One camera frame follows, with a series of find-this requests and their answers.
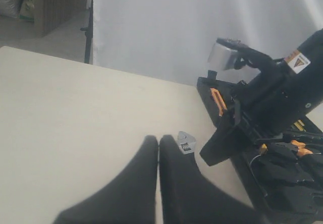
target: table surface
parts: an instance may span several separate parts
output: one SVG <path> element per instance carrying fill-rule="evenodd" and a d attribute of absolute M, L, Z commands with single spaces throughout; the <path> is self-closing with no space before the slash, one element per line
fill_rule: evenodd
<path fill-rule="evenodd" d="M 3 223 L 52 223 L 113 179 L 144 136 L 179 131 L 197 139 L 202 173 L 251 205 L 229 160 L 208 167 L 198 155 L 215 128 L 195 87 L 2 47 L 0 118 Z M 163 223 L 159 186 L 156 203 Z"/>

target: floor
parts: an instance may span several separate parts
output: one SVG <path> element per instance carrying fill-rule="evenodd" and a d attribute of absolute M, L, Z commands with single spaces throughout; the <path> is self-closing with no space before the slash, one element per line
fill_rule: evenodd
<path fill-rule="evenodd" d="M 40 38 L 35 35 L 33 23 L 0 16 L 0 47 L 11 46 L 84 62 L 86 38 L 80 28 L 87 24 L 88 12 L 84 11 Z"/>

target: white table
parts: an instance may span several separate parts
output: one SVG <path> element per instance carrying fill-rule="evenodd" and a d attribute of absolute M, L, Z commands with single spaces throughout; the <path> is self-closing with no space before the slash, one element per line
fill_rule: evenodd
<path fill-rule="evenodd" d="M 145 135 L 198 141 L 215 185 L 251 205 L 230 161 L 198 152 L 215 128 L 194 87 L 19 49 L 0 48 L 0 217 L 51 224 L 113 179 Z M 157 223 L 162 222 L 159 187 Z"/>

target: wooden panel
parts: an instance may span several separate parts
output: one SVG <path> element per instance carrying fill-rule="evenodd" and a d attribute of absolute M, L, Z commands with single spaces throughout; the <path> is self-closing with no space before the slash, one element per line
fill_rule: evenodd
<path fill-rule="evenodd" d="M 87 0 L 35 0 L 35 28 L 43 36 L 86 9 Z"/>

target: white backdrop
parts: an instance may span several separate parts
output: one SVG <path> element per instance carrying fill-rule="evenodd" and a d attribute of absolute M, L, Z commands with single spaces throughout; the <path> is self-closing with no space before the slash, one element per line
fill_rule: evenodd
<path fill-rule="evenodd" d="M 323 0 L 94 0 L 94 64 L 195 85 L 217 37 L 284 57 L 323 27 Z M 244 70 L 228 80 L 251 78 Z"/>

